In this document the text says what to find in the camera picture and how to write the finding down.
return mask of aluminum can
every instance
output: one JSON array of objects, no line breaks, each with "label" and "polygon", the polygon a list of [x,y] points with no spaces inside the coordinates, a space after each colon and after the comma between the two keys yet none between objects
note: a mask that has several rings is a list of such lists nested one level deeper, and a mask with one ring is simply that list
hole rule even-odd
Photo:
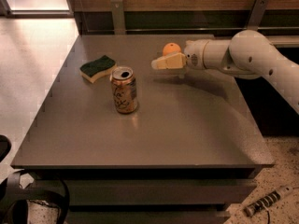
[{"label": "aluminum can", "polygon": [[114,104],[122,114],[128,114],[137,108],[136,79],[130,67],[119,66],[110,76]]}]

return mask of green sponge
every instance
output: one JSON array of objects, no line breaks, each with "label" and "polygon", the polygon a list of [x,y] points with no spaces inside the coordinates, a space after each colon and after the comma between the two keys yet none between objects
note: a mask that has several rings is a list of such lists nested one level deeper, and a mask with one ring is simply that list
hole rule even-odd
[{"label": "green sponge", "polygon": [[98,78],[110,75],[116,66],[114,60],[104,55],[100,59],[83,64],[80,71],[84,78],[94,83]]}]

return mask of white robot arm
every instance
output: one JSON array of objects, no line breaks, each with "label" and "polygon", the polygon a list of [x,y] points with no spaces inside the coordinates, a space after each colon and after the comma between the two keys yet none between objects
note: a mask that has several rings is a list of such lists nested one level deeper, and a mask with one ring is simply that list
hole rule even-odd
[{"label": "white robot arm", "polygon": [[246,30],[231,40],[187,41],[184,54],[173,52],[154,60],[154,69],[218,69],[252,79],[263,77],[299,114],[299,65],[284,57],[262,34]]}]

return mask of chair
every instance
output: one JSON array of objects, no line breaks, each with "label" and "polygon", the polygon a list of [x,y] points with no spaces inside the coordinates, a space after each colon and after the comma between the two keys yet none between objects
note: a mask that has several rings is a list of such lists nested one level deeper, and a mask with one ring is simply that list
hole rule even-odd
[{"label": "chair", "polygon": [[[10,151],[11,144],[3,135],[0,135],[0,144],[2,160]],[[30,187],[22,189],[20,186],[21,176],[29,173],[25,170],[12,173],[0,184],[0,224],[4,221],[8,224],[27,223],[27,200],[39,200],[56,205],[60,210],[57,224],[64,224],[69,207],[69,192],[65,182],[60,179],[64,188],[64,196],[44,189]]]}]

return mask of terrazzo floor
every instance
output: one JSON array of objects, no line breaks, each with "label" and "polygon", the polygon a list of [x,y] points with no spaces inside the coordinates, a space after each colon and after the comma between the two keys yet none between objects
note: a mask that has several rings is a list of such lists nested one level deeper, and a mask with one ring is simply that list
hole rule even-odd
[{"label": "terrazzo floor", "polygon": [[[0,17],[0,133],[9,137],[13,146],[0,163],[0,181],[12,172],[9,164],[77,35],[74,20],[7,20]],[[249,218],[243,213],[244,207],[279,186],[299,187],[299,137],[266,136],[264,141],[276,164],[258,174],[256,190],[242,204],[228,208],[232,217],[225,224],[267,223],[265,211]],[[44,210],[34,204],[30,209],[31,223],[55,223],[55,210]],[[298,224],[298,210],[299,189],[295,189],[289,197],[269,208],[271,224]]]}]

